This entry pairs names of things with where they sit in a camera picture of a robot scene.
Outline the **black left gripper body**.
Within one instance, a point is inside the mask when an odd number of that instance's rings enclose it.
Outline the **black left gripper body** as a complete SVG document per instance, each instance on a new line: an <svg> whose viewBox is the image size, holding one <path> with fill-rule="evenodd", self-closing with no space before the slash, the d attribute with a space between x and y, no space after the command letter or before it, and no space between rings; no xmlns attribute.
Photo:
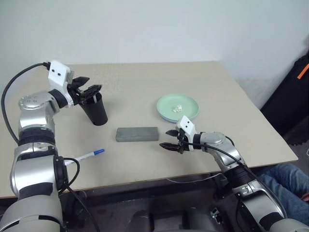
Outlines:
<svg viewBox="0 0 309 232"><path fill-rule="evenodd" d="M81 102L81 86L83 86L83 84L80 82L72 82L71 84L68 84L68 93L73 100L73 105L77 105Z"/></svg>

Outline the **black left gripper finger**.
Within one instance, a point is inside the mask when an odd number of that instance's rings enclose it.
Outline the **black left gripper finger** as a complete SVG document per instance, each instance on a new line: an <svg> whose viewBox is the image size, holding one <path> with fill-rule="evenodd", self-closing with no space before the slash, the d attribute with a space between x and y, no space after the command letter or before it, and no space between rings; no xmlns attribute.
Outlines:
<svg viewBox="0 0 309 232"><path fill-rule="evenodd" d="M72 87L81 87L89 81L89 77L77 77L72 80Z"/></svg>
<svg viewBox="0 0 309 232"><path fill-rule="evenodd" d="M92 98L101 90L101 85L92 85L84 91L84 98Z"/></svg>

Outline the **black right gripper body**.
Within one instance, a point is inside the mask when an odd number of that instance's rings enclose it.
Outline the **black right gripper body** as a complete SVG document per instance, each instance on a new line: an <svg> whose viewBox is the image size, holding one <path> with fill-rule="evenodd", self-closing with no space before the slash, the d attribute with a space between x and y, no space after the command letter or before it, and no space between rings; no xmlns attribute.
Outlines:
<svg viewBox="0 0 309 232"><path fill-rule="evenodd" d="M184 151L190 151L188 138L185 135L185 131L183 129L179 129L178 133L178 152L183 154Z"/></svg>

